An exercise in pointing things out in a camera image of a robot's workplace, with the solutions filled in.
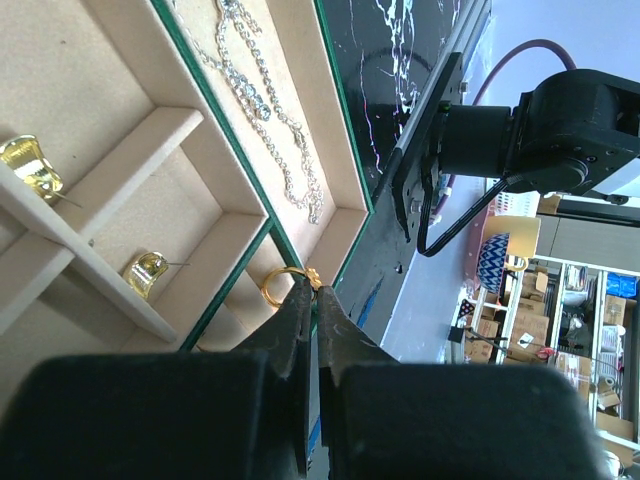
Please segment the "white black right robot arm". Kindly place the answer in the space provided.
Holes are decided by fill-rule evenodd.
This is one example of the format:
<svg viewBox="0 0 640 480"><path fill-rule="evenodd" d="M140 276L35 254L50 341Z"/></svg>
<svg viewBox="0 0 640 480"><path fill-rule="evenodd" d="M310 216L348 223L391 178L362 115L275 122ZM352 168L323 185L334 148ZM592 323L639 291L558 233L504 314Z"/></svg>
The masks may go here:
<svg viewBox="0 0 640 480"><path fill-rule="evenodd" d="M514 108L454 105L433 120L442 174L484 177L500 193L639 194L639 85L591 69L555 74Z"/></svg>

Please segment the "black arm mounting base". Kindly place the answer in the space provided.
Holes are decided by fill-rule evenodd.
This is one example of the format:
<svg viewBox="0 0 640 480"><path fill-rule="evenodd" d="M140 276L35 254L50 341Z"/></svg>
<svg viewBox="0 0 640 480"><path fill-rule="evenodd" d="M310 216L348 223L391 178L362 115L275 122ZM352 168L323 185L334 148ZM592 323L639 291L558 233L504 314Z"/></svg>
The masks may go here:
<svg viewBox="0 0 640 480"><path fill-rule="evenodd" d="M451 105L462 103L463 54L452 52L436 68L422 103L383 163L370 191L374 211L365 222L335 289L353 320L369 310L388 315L413 256L427 249L435 202L438 130Z"/></svg>

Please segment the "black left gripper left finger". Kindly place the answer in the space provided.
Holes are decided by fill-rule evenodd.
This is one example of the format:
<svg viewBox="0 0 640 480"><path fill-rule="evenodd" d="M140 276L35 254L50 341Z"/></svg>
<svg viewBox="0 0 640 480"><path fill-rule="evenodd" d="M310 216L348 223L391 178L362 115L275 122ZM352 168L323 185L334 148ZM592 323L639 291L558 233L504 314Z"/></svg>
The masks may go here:
<svg viewBox="0 0 640 480"><path fill-rule="evenodd" d="M5 479L301 479L312 290L223 353L40 363L1 421Z"/></svg>

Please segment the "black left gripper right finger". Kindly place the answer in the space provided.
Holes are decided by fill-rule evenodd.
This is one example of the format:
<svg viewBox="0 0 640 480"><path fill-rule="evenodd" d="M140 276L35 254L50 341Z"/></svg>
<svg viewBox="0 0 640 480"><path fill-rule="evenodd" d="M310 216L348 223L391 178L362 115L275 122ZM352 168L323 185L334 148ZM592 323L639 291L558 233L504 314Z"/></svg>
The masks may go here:
<svg viewBox="0 0 640 480"><path fill-rule="evenodd" d="M333 479L607 479L577 391L545 366L406 364L319 290L322 442Z"/></svg>

